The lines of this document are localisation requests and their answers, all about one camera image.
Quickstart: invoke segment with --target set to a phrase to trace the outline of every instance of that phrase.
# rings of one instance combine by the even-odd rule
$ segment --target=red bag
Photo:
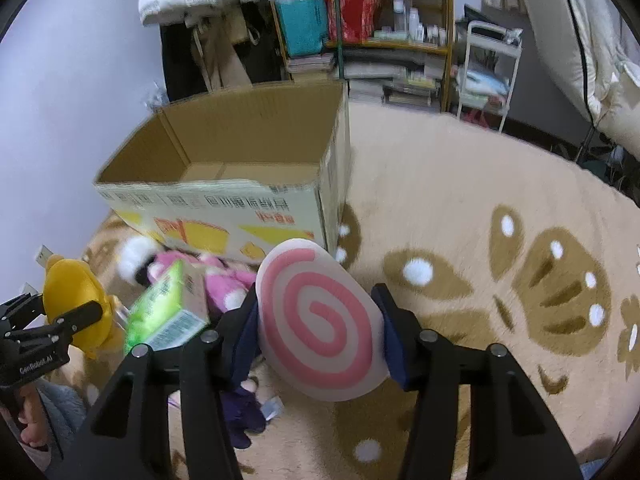
[[[334,0],[325,0],[329,16],[329,38],[336,40]],[[373,15],[380,0],[340,0],[342,40],[359,42],[373,34]]]

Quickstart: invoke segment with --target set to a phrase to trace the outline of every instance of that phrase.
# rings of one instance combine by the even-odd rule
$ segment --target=yellow graphic on box
[[[184,222],[186,242],[196,249],[224,254],[229,240],[228,231],[204,222]]]
[[[224,254],[229,233],[217,225],[195,220],[165,220],[155,218],[156,225],[164,236],[182,240],[194,249],[209,253]]]
[[[241,225],[238,227],[271,245],[277,245],[285,240],[290,240],[291,238],[306,238],[307,240],[314,239],[314,234],[311,231],[301,231],[299,229],[262,227],[255,225]]]
[[[145,234],[153,238],[159,244],[164,244],[164,237],[158,231],[147,231]]]
[[[252,260],[263,260],[266,256],[264,250],[262,250],[261,247],[258,247],[253,242],[245,243],[240,249],[240,252],[244,254],[244,256]]]
[[[133,224],[138,227],[142,224],[142,215],[140,213],[133,213],[131,211],[117,211],[116,214],[122,218],[127,224]]]

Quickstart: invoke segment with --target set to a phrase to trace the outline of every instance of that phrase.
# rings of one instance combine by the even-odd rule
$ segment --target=cardboard box
[[[335,253],[349,163],[343,84],[283,82],[162,108],[95,187],[127,224],[169,247],[257,263],[289,238]]]

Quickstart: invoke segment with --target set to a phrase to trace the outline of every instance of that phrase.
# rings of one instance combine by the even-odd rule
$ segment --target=brown paw print pattern
[[[464,298],[473,292],[446,259],[429,251],[393,251],[385,256],[383,270],[391,282],[430,300]]]
[[[494,282],[513,267],[524,240],[520,215],[507,206],[499,205],[491,216],[489,234],[489,266]]]
[[[342,221],[338,227],[338,248],[335,251],[335,259],[345,269],[349,269],[360,253],[362,236],[360,224],[353,209],[349,204],[344,205]]]
[[[566,229],[547,229],[536,237],[513,288],[529,337],[554,353],[585,355],[607,331],[607,275]]]
[[[72,350],[72,364],[64,369],[58,368],[49,374],[48,379],[54,384],[62,384],[73,388],[79,397],[90,406],[98,399],[100,391],[106,386],[115,367],[108,362],[94,360]]]
[[[486,348],[496,340],[488,317],[479,310],[456,311],[420,317],[420,324],[433,328],[456,344]],[[337,402],[335,430],[339,449],[349,464],[366,480],[396,478],[414,416],[415,393],[405,393],[388,379],[371,393]],[[460,412],[454,468],[468,460],[470,393],[460,389]]]
[[[620,313],[625,322],[625,329],[618,339],[618,362],[625,364],[625,377],[628,379],[631,371],[637,372],[640,369],[640,301],[635,294],[622,301]]]
[[[111,214],[98,229],[99,232],[106,235],[106,239],[97,248],[87,247],[85,249],[82,260],[88,263],[91,272],[96,276],[100,276],[113,261],[119,244],[116,233],[121,229],[129,229],[129,226],[115,213]]]
[[[522,306],[513,301],[508,303],[494,294],[492,305],[473,305],[477,310],[452,310],[443,315],[424,317],[421,324],[437,330],[455,344],[484,349],[498,341],[488,310],[494,308],[498,313],[504,325],[500,328],[506,329],[505,333],[518,335],[524,327],[516,324],[514,310],[521,308],[529,338],[542,348],[553,354],[572,356],[582,356],[593,350],[603,339],[610,316],[611,293],[602,266],[569,231],[551,228],[535,238],[518,269],[517,263],[524,252],[524,222],[515,210],[505,205],[494,209],[488,235],[491,276],[498,283],[510,271],[516,271],[511,288]],[[397,298],[408,292],[434,301],[456,298],[472,301],[473,298],[474,288],[465,277],[444,256],[428,248],[402,248],[387,253],[383,271]],[[640,326],[640,306],[627,310],[628,329],[621,336],[624,344],[621,342],[619,359],[626,360],[627,367],[638,370],[640,346],[638,354],[630,352],[635,348]],[[532,375],[532,380],[548,395],[559,395],[566,390],[570,381],[568,375],[554,376],[540,364],[533,365],[537,374]],[[338,406],[336,426],[340,447],[367,480],[397,474],[414,399],[414,396],[387,385]],[[454,469],[468,460],[469,406],[469,390],[463,387]],[[378,415],[383,412],[384,419]]]
[[[187,469],[187,459],[178,450],[171,453],[171,471],[174,473],[174,478],[188,478],[189,470]]]

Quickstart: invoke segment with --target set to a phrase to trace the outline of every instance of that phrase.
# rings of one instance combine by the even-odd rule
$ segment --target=purple cloth
[[[251,440],[244,432],[262,433],[267,426],[255,394],[236,388],[232,392],[220,392],[220,400],[231,445],[236,449],[248,448]]]

